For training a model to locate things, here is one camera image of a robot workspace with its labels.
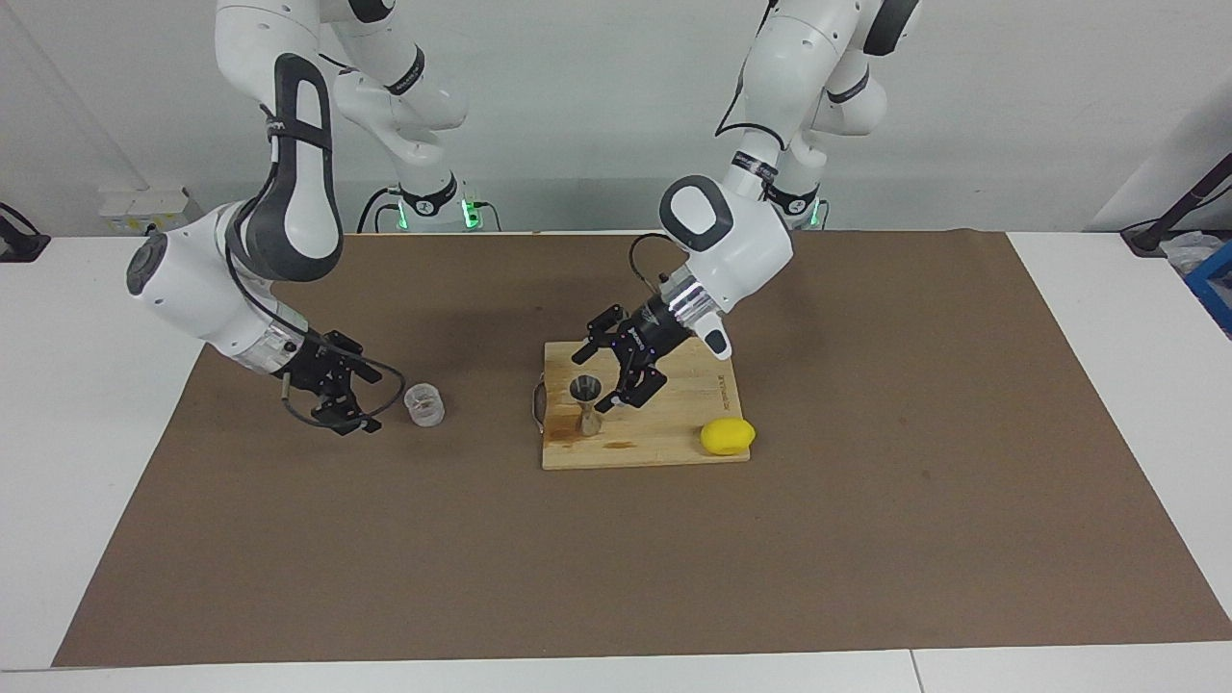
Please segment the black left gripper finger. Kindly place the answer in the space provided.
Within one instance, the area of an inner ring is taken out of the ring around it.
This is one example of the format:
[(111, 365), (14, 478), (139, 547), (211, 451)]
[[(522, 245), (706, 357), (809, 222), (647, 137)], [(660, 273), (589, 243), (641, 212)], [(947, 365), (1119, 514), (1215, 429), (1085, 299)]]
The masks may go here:
[(621, 321), (627, 318), (628, 312), (622, 306), (610, 306), (590, 321), (582, 346), (578, 346), (577, 351), (574, 351), (574, 364), (582, 365), (594, 355), (598, 355), (600, 349), (614, 346), (617, 339), (615, 330), (621, 324)]
[(667, 383), (664, 372), (634, 374), (637, 374), (634, 381), (631, 380), (630, 383), (622, 381), (618, 387), (598, 400), (599, 413), (606, 413), (615, 408), (616, 404), (630, 404), (630, 407), (641, 408), (642, 404), (646, 404)]

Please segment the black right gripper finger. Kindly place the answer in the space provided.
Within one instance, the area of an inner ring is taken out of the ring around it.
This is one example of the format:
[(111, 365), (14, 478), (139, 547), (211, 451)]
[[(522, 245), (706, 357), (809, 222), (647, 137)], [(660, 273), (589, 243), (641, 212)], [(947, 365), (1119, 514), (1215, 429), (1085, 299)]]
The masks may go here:
[(325, 392), (317, 395), (318, 404), (313, 409), (313, 423), (333, 430), (340, 437), (352, 432), (375, 433), (381, 430), (381, 422), (375, 420), (362, 411), (354, 392)]
[(345, 353), (342, 367), (347, 369), (349, 372), (356, 374), (367, 383), (377, 383), (383, 379), (383, 374), (378, 369), (362, 359), (363, 346), (359, 342), (352, 342), (351, 338), (338, 330), (326, 333), (326, 342)]

